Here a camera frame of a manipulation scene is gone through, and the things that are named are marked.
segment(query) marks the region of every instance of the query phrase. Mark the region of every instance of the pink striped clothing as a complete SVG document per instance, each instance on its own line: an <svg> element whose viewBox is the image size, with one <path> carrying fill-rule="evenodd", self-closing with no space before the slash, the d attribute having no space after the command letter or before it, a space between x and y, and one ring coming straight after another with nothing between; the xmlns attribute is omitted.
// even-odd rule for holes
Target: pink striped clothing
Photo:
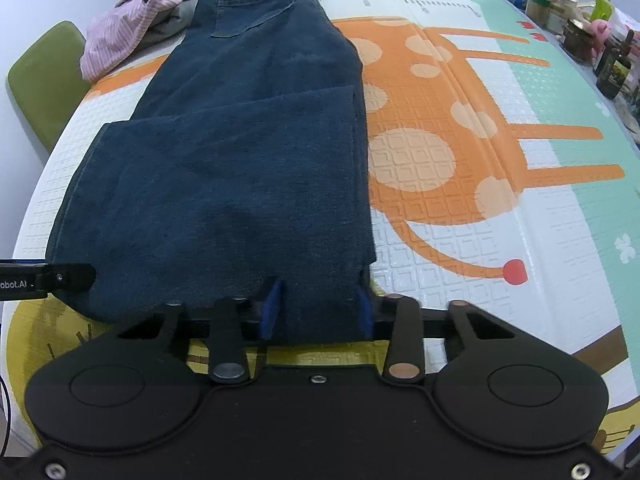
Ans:
<svg viewBox="0 0 640 480"><path fill-rule="evenodd" d="M82 78L96 81L133 52L151 22L162 10L184 0L120 0L114 9L89 23Z"/></svg>

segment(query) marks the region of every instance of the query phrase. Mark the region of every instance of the giraffe tail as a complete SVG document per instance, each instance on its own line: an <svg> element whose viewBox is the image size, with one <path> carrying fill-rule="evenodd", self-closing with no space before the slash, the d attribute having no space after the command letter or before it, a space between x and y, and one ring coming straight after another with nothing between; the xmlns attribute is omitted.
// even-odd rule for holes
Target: giraffe tail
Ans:
<svg viewBox="0 0 640 480"><path fill-rule="evenodd" d="M461 276L467 276L468 278L503 278L511 285L521 285L528 279L527 269L522 260L509 260L502 267L483 267L461 262L440 252L422 240L405 220L393 222L392 227L412 251L422 256L425 260L429 260L443 269L450 270Z"/></svg>

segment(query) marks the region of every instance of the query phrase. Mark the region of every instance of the green chair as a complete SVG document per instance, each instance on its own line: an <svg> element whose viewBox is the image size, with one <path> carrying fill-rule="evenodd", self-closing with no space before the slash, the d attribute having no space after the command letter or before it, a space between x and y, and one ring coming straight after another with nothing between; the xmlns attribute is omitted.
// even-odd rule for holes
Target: green chair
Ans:
<svg viewBox="0 0 640 480"><path fill-rule="evenodd" d="M49 153L91 88L80 73L84 43L73 23L60 22L20 56L7 76L17 105Z"/></svg>

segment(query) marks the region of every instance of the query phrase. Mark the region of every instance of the bottle label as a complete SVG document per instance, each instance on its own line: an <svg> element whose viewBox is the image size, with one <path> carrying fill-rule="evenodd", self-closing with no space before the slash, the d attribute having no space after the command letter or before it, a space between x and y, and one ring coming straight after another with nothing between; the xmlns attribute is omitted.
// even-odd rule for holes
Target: bottle label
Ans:
<svg viewBox="0 0 640 480"><path fill-rule="evenodd" d="M609 82L615 85L617 88L622 88L625 83L626 76L629 74L629 69L619 61L615 61L611 67L611 73L609 74Z"/></svg>

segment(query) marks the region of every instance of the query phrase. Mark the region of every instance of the jeans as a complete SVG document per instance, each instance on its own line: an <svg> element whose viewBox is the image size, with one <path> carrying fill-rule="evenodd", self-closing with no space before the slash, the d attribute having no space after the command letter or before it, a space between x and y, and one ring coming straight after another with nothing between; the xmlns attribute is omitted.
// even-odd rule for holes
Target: jeans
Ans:
<svg viewBox="0 0 640 480"><path fill-rule="evenodd" d="M352 341L374 260L362 66L318 0L200 0L131 120L105 125L66 192L50 262L88 262L114 321L284 280L279 343Z"/></svg>

